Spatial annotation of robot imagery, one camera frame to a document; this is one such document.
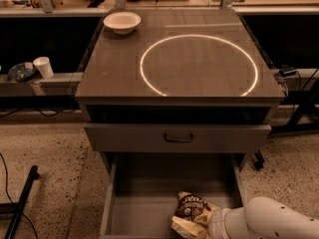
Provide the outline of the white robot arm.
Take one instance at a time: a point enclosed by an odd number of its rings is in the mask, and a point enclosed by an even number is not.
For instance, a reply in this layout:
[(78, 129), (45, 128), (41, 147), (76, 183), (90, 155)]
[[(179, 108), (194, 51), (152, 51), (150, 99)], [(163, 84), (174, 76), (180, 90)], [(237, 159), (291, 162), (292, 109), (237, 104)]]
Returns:
[(217, 209), (208, 223), (211, 239), (319, 239), (319, 220), (267, 197), (243, 207)]

